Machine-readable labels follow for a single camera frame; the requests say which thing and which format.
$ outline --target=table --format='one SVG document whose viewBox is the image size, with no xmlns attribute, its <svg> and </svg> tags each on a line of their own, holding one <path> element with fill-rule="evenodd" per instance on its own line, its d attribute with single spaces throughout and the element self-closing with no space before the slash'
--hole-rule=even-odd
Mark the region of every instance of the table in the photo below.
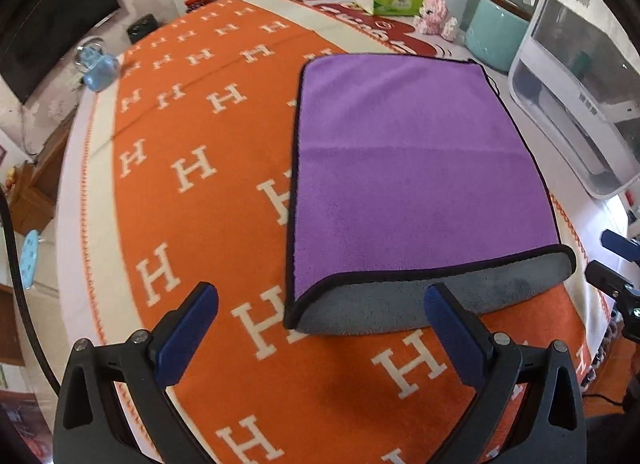
<svg viewBox="0 0 640 464">
<path fill-rule="evenodd" d="M 468 57 L 462 46 L 416 33 L 408 19 L 372 19 L 349 2 L 205 6 L 127 51 L 119 82 L 85 93 L 70 135 L 57 211 L 70 342 L 121 342 L 151 329 L 197 281 L 214 282 L 218 317 L 168 393 L 218 462 L 423 463 L 471 398 L 431 330 L 313 338 L 281 326 L 290 126 L 302 64 L 341 51 Z M 610 308 L 582 272 L 594 258 L 628 271 L 599 245 L 606 228 L 625 234 L 626 215 L 619 198 L 588 196 L 511 100 L 505 76 L 487 72 L 546 179 L 578 269 L 564 285 L 482 319 L 520 343 L 563 338 L 581 378 Z M 214 182 L 214 194 L 201 193 Z M 391 366 L 372 363 L 382 354 Z M 141 448 L 155 455 L 126 390 L 119 392 Z"/>
</svg>

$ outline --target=wooden furniture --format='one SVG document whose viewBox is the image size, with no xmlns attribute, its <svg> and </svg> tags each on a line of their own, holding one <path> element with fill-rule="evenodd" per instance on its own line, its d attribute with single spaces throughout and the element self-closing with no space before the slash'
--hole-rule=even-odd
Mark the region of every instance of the wooden furniture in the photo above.
<svg viewBox="0 0 640 464">
<path fill-rule="evenodd" d="M 16 184 L 7 197 L 14 231 L 21 235 L 34 229 L 41 233 L 54 217 L 62 161 L 75 113 L 47 139 L 35 164 L 25 162 L 16 168 Z"/>
<path fill-rule="evenodd" d="M 0 284 L 0 363 L 24 366 L 14 313 L 14 290 Z"/>
</svg>

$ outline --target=blue gripper pad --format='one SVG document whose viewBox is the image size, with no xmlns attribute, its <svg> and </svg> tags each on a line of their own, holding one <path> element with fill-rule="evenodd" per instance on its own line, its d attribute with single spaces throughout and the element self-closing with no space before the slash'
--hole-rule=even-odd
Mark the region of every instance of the blue gripper pad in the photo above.
<svg viewBox="0 0 640 464">
<path fill-rule="evenodd" d="M 603 248 L 622 256 L 630 262 L 640 262 L 640 244 L 634 240 L 627 240 L 610 230 L 604 230 L 600 235 Z"/>
<path fill-rule="evenodd" d="M 180 381 L 218 314 L 218 292 L 213 285 L 200 282 L 180 309 L 169 314 L 182 318 L 156 354 L 156 382 L 161 388 Z"/>
<path fill-rule="evenodd" d="M 474 334 L 468 328 L 468 319 L 465 321 L 462 317 L 463 314 L 470 313 L 462 309 L 462 306 L 444 284 L 430 285 L 424 292 L 424 313 L 451 360 L 460 381 L 479 392 L 486 381 L 487 363 L 491 354 L 486 354 L 482 350 Z M 480 325 L 479 333 L 484 335 L 483 331 L 486 331 L 488 342 L 490 333 L 481 323 Z"/>
</svg>

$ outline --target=black speaker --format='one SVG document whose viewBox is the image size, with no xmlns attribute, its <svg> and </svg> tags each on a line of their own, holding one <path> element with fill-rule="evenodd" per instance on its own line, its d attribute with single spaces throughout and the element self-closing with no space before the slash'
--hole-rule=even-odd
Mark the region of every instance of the black speaker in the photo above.
<svg viewBox="0 0 640 464">
<path fill-rule="evenodd" d="M 140 18 L 134 24 L 129 25 L 129 27 L 127 28 L 127 34 L 129 35 L 129 40 L 133 45 L 158 28 L 159 25 L 156 21 L 155 16 L 152 14 L 148 14 Z"/>
</svg>

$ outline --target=metal screw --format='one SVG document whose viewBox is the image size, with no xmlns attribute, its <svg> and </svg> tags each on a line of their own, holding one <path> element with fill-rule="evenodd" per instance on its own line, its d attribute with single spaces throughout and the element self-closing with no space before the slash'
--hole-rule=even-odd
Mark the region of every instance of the metal screw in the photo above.
<svg viewBox="0 0 640 464">
<path fill-rule="evenodd" d="M 79 352 L 81 350 L 84 350 L 88 346 L 89 346 L 89 340 L 87 338 L 82 338 L 74 343 L 74 350 Z"/>
<path fill-rule="evenodd" d="M 567 352 L 569 347 L 566 345 L 566 343 L 562 340 L 557 339 L 556 341 L 554 341 L 554 348 L 558 351 L 558 352 Z"/>
<path fill-rule="evenodd" d="M 131 335 L 131 341 L 133 341 L 135 344 L 143 343 L 143 342 L 146 341 L 146 339 L 148 337 L 149 337 L 149 331 L 148 330 L 144 330 L 144 329 L 140 329 L 140 330 L 136 330 Z"/>
<path fill-rule="evenodd" d="M 496 332 L 494 334 L 494 341 L 498 343 L 498 345 L 506 346 L 509 343 L 511 343 L 511 338 L 509 337 L 508 334 L 505 334 L 504 332 Z"/>
</svg>

